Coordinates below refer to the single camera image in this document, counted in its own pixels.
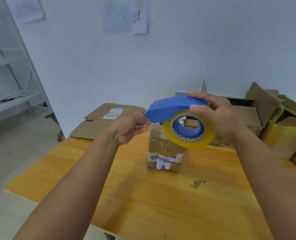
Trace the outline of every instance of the yellow tape roll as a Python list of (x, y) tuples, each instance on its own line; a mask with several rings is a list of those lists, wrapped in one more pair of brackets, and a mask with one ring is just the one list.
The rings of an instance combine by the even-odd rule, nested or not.
[[(191, 114), (192, 116), (194, 116), (198, 120), (200, 120), (204, 126), (205, 130), (202, 134), (201, 139), (199, 139), (198, 141), (192, 141), (192, 142), (191, 141), (183, 141), (183, 140), (179, 139), (178, 137), (176, 137), (171, 130), (172, 121), (174, 120), (174, 118), (178, 117), (181, 114), (187, 114), (187, 113)], [(192, 113), (189, 109), (182, 110), (182, 111), (176, 113), (169, 121), (165, 121), (163, 123), (163, 129), (164, 129), (166, 136), (169, 138), (170, 141), (176, 143), (177, 145), (186, 147), (186, 148), (203, 147), (205, 145), (208, 145), (210, 142), (212, 142), (214, 140), (214, 138), (216, 137), (216, 132), (212, 128), (210, 121), (206, 117)]]

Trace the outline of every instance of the person's right arm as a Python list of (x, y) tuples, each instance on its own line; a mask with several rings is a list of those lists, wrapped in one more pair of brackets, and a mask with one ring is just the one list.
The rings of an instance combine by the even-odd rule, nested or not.
[(230, 102), (208, 93), (191, 92), (209, 102), (190, 110), (208, 118), (217, 134), (232, 143), (274, 239), (296, 239), (296, 174), (233, 114)]

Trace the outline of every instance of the wooden table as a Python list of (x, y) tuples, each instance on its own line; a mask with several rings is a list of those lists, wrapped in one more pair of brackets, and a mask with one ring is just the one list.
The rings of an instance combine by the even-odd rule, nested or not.
[[(92, 224), (129, 240), (272, 239), (234, 149), (188, 149), (172, 173), (146, 168), (148, 138), (119, 148)], [(6, 190), (41, 202), (91, 142), (67, 138)]]

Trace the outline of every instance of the tape dispenser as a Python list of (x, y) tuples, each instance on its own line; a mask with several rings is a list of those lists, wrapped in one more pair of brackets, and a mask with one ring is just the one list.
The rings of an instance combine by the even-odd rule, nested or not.
[[(203, 147), (214, 140), (216, 133), (208, 119), (190, 111), (192, 104), (208, 106), (206, 101), (184, 94), (154, 101), (145, 116), (152, 123), (162, 125), (166, 136), (177, 145), (187, 148)], [(182, 126), (179, 119), (185, 116), (198, 120), (200, 126), (194, 129)]]

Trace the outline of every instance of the fingernail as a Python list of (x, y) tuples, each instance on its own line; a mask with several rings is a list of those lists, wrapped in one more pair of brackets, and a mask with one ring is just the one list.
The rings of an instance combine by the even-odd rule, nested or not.
[(191, 112), (196, 112), (197, 111), (197, 107), (198, 107), (198, 105), (190, 105), (190, 111)]

